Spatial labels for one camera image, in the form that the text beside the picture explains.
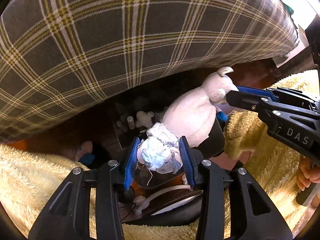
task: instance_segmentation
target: silver bolt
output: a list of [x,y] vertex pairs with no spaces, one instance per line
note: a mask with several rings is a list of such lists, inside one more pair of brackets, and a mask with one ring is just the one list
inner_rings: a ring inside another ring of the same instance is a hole
[[278,116],[281,115],[281,113],[279,111],[277,111],[277,110],[273,110],[272,113],[275,114],[275,115],[278,115]]
[[203,160],[201,163],[203,166],[210,166],[211,165],[211,161],[209,161],[209,160]]
[[118,162],[116,160],[111,160],[111,161],[108,161],[108,164],[109,166],[114,167],[118,165]]
[[80,173],[81,173],[81,168],[79,168],[79,167],[74,168],[74,169],[72,170],[72,173],[75,174],[75,175],[80,174]]
[[246,170],[245,168],[239,168],[239,169],[238,169],[238,172],[239,172],[241,175],[247,174],[247,170]]

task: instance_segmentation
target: pink plush toy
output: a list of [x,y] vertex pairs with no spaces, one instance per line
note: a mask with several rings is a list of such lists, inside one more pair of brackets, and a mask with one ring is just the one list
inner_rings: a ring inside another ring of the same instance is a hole
[[177,98],[165,112],[164,126],[178,138],[185,136],[190,147],[196,147],[208,138],[216,117],[216,104],[226,102],[226,94],[237,90],[226,73],[231,67],[223,67],[210,74],[197,87]]

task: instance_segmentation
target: yellow fuzzy blanket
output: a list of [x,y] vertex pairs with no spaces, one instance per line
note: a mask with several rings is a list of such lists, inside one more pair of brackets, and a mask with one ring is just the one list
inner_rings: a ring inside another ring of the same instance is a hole
[[[292,75],[275,84],[309,91],[319,95],[318,74],[315,70]],[[297,193],[296,171],[299,154],[272,139],[267,127],[252,112],[234,112],[226,126],[225,151],[237,158],[242,151],[254,151],[245,165],[275,203],[289,227],[293,229],[305,212],[305,207],[295,202]],[[33,225],[44,204],[70,173],[80,163],[56,155],[32,154],[0,145],[0,201],[7,213],[25,235]],[[92,211],[95,208],[92,193]],[[225,204],[225,237],[230,231],[229,202]],[[145,227],[123,225],[126,240],[134,239],[195,239],[197,221],[183,227]],[[91,236],[96,238],[95,216],[90,215]]]

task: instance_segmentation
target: blue object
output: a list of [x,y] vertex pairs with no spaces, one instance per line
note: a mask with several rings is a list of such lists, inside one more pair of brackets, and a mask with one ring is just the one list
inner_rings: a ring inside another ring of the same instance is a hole
[[137,137],[136,140],[133,143],[133,147],[131,149],[131,153],[128,159],[128,163],[124,170],[124,189],[128,190],[129,187],[132,185],[133,178],[134,178],[134,172],[137,167],[137,150],[138,150],[138,144],[140,143],[140,139]]
[[90,165],[96,157],[91,153],[84,154],[79,160],[83,165]]
[[256,89],[256,88],[248,88],[248,87],[240,87],[238,86],[237,89],[240,92],[246,94],[253,94],[261,97],[270,98],[273,102],[278,102],[278,97],[275,97],[271,91],[263,90],[263,89]]
[[226,122],[226,121],[228,121],[228,117],[224,114],[224,112],[218,112],[217,114],[216,114],[216,117],[217,117],[217,119],[218,120],[220,120],[220,121],[224,121],[224,122]]
[[183,170],[186,174],[187,182],[190,185],[190,187],[193,188],[193,186],[196,184],[195,174],[193,170],[193,165],[190,160],[188,148],[183,140],[183,137],[179,139],[179,151],[181,155]]

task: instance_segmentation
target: plaid bedding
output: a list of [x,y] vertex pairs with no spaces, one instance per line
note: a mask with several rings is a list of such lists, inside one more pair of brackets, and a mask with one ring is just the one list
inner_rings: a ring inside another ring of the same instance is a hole
[[0,18],[0,141],[145,82],[296,42],[280,0],[11,0]]

